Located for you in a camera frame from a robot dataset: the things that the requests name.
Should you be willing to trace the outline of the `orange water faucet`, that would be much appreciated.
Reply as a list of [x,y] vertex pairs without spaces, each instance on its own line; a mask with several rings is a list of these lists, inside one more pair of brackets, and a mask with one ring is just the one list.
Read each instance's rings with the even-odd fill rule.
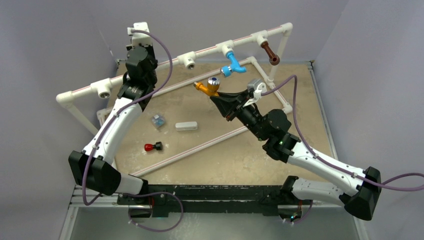
[[209,77],[206,85],[201,82],[195,81],[193,86],[196,90],[206,94],[209,97],[215,96],[218,97],[218,90],[220,88],[221,81],[217,77]]

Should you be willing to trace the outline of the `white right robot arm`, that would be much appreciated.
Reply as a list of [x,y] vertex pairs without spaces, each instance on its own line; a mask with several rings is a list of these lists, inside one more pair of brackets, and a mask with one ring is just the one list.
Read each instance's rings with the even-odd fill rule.
[[291,122],[282,109],[261,115],[255,103],[247,105],[250,93],[218,92],[210,97],[227,120],[238,119],[259,141],[262,149],[276,161],[306,169],[325,182],[289,177],[280,196],[288,204],[296,200],[318,200],[342,206],[352,216],[370,221],[373,218],[382,188],[381,172],[345,164],[307,146],[305,140],[289,132]]

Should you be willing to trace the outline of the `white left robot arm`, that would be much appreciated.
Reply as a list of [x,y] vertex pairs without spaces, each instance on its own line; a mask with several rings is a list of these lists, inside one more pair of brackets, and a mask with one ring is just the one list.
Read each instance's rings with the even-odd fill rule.
[[98,133],[82,151],[72,151],[68,162],[79,186],[110,196],[129,194],[138,205],[146,203],[149,191],[146,180],[119,172],[112,166],[117,150],[134,122],[152,98],[158,81],[158,61],[152,46],[136,46],[127,52],[127,72],[112,112]]

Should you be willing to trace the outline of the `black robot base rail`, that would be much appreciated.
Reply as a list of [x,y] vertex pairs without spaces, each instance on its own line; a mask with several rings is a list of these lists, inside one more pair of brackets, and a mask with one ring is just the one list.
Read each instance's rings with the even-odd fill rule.
[[261,214],[296,219],[310,200],[300,200],[283,185],[150,184],[142,197],[122,194],[118,205],[146,206],[152,217],[170,213]]

